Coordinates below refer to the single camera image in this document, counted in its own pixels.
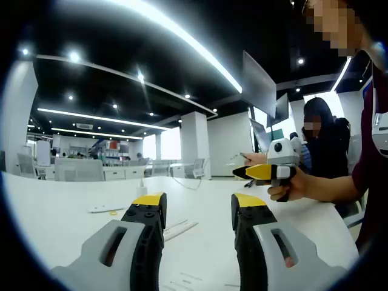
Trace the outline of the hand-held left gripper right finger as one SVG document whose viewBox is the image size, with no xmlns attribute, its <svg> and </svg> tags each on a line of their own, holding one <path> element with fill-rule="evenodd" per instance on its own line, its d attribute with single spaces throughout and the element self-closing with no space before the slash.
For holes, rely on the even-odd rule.
<svg viewBox="0 0 388 291">
<path fill-rule="evenodd" d="M 346 274 L 260 198 L 234 193 L 231 211 L 241 290 L 328 290 Z"/>
</svg>

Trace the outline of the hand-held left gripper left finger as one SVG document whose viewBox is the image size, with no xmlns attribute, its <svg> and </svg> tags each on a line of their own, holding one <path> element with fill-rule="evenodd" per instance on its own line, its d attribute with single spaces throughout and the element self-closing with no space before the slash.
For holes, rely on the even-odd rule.
<svg viewBox="0 0 388 291">
<path fill-rule="evenodd" d="M 51 271 L 67 290 L 158 290 L 167 195 L 136 198 L 120 220 L 111 220 L 81 247 L 69 266 Z"/>
</svg>

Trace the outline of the person's right hand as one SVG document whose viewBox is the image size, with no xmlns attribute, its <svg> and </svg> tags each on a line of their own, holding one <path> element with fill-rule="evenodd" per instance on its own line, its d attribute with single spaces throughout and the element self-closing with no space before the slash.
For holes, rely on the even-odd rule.
<svg viewBox="0 0 388 291">
<path fill-rule="evenodd" d="M 272 201 L 289 202 L 301 199 L 306 194 L 306 178 L 307 175 L 298 167 L 292 179 L 284 185 L 271 186 L 267 193 Z"/>
</svg>

